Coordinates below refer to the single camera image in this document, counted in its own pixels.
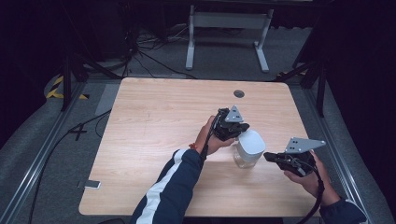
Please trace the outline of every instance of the hand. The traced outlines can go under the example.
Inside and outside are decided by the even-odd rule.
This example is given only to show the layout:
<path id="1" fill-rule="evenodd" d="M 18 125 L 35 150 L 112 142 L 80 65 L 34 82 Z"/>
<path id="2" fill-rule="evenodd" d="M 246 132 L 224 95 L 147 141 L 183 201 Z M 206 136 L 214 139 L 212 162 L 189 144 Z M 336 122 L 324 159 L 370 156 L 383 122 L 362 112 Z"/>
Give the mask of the hand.
<path id="1" fill-rule="evenodd" d="M 322 196 L 321 205 L 330 205 L 332 203 L 338 202 L 340 200 L 340 197 L 338 196 L 337 192 L 335 192 L 334 188 L 330 183 L 329 174 L 327 173 L 323 162 L 318 158 L 314 150 L 311 150 L 311 154 L 315 159 L 315 163 L 318 167 L 318 171 L 321 179 L 323 180 L 325 188 Z M 318 177 L 314 172 L 304 177 L 299 177 L 290 171 L 285 171 L 284 174 L 291 181 L 297 184 L 301 184 L 303 188 L 308 193 L 312 194 L 315 198 L 318 197 Z"/>
<path id="2" fill-rule="evenodd" d="M 207 134 L 210 131 L 210 126 L 212 125 L 212 122 L 214 119 L 215 119 L 215 116 L 211 116 L 209 118 L 206 125 L 204 125 L 202 127 L 201 131 L 198 133 L 197 139 L 195 140 L 196 150 L 200 154 L 202 152 L 202 149 L 204 148 Z M 234 141 L 234 139 L 230 138 L 223 142 L 223 141 L 219 140 L 214 134 L 212 134 L 209 138 L 208 143 L 207 143 L 209 146 L 209 148 L 207 150 L 207 155 L 215 153 L 221 147 L 230 146 L 233 143 L 233 141 Z"/>

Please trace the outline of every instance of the white stripe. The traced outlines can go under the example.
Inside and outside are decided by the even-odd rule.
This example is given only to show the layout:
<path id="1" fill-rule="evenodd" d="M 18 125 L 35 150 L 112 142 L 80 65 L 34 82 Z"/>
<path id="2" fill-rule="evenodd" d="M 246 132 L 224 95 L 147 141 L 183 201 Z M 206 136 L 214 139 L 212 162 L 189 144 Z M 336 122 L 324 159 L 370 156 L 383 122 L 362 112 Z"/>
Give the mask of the white stripe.
<path id="1" fill-rule="evenodd" d="M 147 192 L 146 197 L 148 202 L 143 209 L 142 216 L 140 216 L 136 224 L 148 224 L 152 223 L 152 219 L 154 218 L 154 214 L 157 211 L 157 207 L 160 204 L 161 198 L 160 194 L 165 189 L 166 185 L 168 184 L 169 180 L 172 178 L 172 175 L 177 171 L 178 166 L 181 164 L 182 160 L 181 157 L 183 156 L 184 152 L 187 149 L 179 150 L 175 157 L 174 161 L 175 164 L 168 170 L 166 175 L 161 179 L 158 183 L 154 184 Z"/>

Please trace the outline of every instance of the white container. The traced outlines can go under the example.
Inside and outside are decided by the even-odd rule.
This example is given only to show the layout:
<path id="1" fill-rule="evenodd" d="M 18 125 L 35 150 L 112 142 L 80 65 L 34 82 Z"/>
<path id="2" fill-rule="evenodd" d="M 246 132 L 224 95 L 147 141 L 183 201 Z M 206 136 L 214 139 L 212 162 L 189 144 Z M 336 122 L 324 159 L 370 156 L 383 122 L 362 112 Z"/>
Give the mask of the white container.
<path id="1" fill-rule="evenodd" d="M 252 168 L 265 150 L 264 141 L 254 130 L 239 134 L 238 141 L 233 153 L 235 163 L 239 168 Z"/>

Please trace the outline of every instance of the metal bracket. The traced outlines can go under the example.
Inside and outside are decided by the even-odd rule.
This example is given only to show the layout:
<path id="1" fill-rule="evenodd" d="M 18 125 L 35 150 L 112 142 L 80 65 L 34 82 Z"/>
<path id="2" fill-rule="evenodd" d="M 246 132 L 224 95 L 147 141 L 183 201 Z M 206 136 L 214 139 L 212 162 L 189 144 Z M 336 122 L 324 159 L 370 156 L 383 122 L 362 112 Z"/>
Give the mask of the metal bracket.
<path id="1" fill-rule="evenodd" d="M 323 146 L 326 146 L 325 141 L 292 137 L 286 146 L 285 153 L 299 154 Z"/>
<path id="2" fill-rule="evenodd" d="M 236 108 L 236 105 L 233 105 L 233 107 L 231 108 L 227 117 L 225 118 L 225 121 L 226 122 L 243 122 L 244 121 L 241 114 L 239 113 L 238 108 Z"/>

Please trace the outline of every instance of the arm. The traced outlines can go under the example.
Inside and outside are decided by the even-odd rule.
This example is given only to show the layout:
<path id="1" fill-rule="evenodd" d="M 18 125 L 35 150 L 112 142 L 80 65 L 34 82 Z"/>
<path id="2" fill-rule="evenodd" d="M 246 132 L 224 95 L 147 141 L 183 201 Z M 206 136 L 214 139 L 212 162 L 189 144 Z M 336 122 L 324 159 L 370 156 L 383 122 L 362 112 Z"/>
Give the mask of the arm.
<path id="1" fill-rule="evenodd" d="M 315 159 L 319 174 L 323 180 L 323 196 L 320 204 L 320 215 L 326 224 L 359 224 L 366 221 L 366 215 L 351 201 L 342 199 L 332 187 L 329 175 L 323 162 L 313 150 L 311 154 Z M 290 171 L 284 172 L 291 181 L 301 184 L 303 188 L 314 197 L 318 196 L 318 177 L 312 173 L 305 177 L 299 177 Z"/>
<path id="2" fill-rule="evenodd" d="M 182 223 L 192 199 L 192 190 L 201 173 L 200 153 L 214 116 L 210 117 L 195 141 L 194 149 L 175 152 L 172 160 L 163 167 L 157 182 L 148 190 L 132 215 L 132 223 Z M 220 141 L 212 135 L 208 142 L 208 155 L 233 142 Z"/>

